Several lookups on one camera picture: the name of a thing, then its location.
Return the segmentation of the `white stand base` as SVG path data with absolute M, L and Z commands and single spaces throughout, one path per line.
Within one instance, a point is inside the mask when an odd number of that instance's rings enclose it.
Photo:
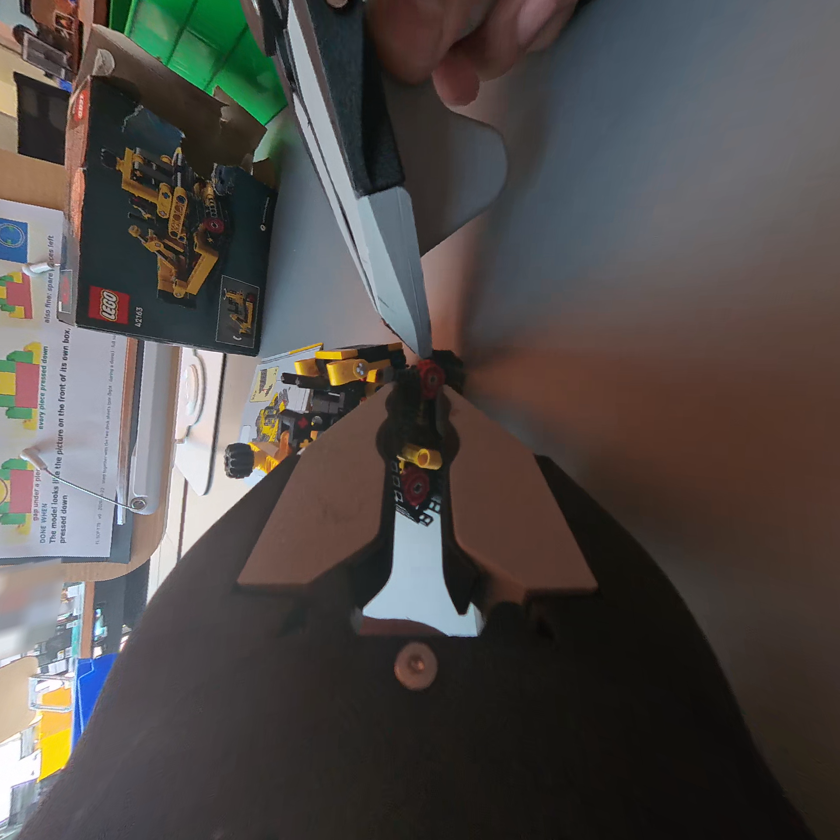
M 225 372 L 223 353 L 130 339 L 125 357 L 115 524 L 149 516 L 162 502 L 163 460 L 176 467 L 199 496 L 214 470 L 218 414 Z M 148 496 L 150 510 L 128 508 Z

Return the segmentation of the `open lego instruction booklet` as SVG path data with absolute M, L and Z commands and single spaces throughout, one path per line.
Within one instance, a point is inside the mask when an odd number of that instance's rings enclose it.
M 251 384 L 250 398 L 245 405 L 239 442 L 274 443 L 280 435 L 279 417 L 282 411 L 310 412 L 312 390 L 285 384 L 281 376 L 286 373 L 296 375 L 296 363 L 314 357 L 322 349 L 322 343 L 311 344 L 265 357 L 259 362 Z

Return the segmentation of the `person's right hand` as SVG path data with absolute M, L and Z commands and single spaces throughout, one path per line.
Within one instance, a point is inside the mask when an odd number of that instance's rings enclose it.
M 431 82 L 461 108 L 483 82 L 552 45 L 578 1 L 372 1 L 366 25 L 384 70 L 411 86 Z

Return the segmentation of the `yellow lego bulldozer model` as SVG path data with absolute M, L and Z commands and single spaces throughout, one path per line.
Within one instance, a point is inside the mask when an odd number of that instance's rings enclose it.
M 297 374 L 283 374 L 281 380 L 311 389 L 310 412 L 282 411 L 280 435 L 274 443 L 228 444 L 224 451 L 226 477 L 253 486 L 284 460 L 300 456 L 331 426 L 392 384 L 396 371 L 410 365 L 400 342 L 323 348 L 314 357 L 297 362 Z

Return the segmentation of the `green plastic bin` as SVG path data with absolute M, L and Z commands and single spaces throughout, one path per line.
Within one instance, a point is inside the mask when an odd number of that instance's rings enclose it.
M 263 124 L 287 105 L 251 31 L 257 2 L 111 1 L 109 25 L 206 93 L 224 91 Z

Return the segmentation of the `printed instruction sheet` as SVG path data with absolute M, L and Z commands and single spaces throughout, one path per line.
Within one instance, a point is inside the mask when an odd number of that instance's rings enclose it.
M 1 201 L 1 559 L 110 560 L 126 340 L 58 320 L 60 214 Z M 19 456 L 36 448 L 49 471 Z

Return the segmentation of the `blue plastic bin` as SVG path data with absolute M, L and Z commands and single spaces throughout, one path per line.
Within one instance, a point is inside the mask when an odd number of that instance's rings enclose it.
M 79 658 L 72 692 L 70 749 L 74 750 L 87 727 L 104 683 L 119 654 Z

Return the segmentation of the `dark lego set box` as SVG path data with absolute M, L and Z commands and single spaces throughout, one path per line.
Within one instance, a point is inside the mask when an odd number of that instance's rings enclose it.
M 70 96 L 56 315 L 71 326 L 256 356 L 277 192 L 265 127 L 96 25 Z

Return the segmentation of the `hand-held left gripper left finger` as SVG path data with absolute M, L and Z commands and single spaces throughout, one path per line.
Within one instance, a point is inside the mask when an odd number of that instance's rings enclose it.
M 353 606 L 366 606 L 382 589 L 391 573 L 393 514 L 382 516 L 389 469 L 377 438 L 392 391 L 382 387 L 297 458 L 239 586 L 292 592 L 342 568 Z

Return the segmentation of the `wooden board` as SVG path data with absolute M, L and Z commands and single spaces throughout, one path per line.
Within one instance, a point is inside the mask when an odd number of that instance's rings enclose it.
M 8 150 L 1 150 L 1 197 L 59 213 L 63 220 L 67 199 L 67 170 L 58 164 L 34 159 Z M 162 502 L 149 516 L 134 516 L 134 525 L 118 526 L 112 541 L 109 561 L 84 559 L 2 560 L 3 573 L 43 574 L 54 568 L 66 581 L 108 581 L 123 576 L 145 563 L 159 547 L 165 530 L 165 511 L 169 493 L 172 455 L 163 460 L 161 474 Z

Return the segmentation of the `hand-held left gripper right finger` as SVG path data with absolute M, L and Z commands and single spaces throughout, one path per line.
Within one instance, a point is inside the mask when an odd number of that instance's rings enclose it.
M 446 386 L 438 399 L 446 444 L 443 572 L 458 613 L 500 603 L 588 595 L 597 582 L 537 458 Z

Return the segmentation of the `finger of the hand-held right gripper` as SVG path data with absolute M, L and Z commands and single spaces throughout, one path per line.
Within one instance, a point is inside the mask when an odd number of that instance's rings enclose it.
M 358 198 L 358 250 L 375 309 L 415 355 L 430 356 L 432 327 L 407 189 L 394 186 Z
M 358 250 L 358 198 L 394 186 L 406 189 L 406 178 L 364 8 L 287 8 L 287 86 L 301 135 L 373 302 Z

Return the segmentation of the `yellow bin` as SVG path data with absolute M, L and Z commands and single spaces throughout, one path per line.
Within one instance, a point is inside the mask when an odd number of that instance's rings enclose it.
M 67 765 L 71 751 L 72 712 L 43 710 L 36 724 L 36 751 L 40 755 L 38 782 Z

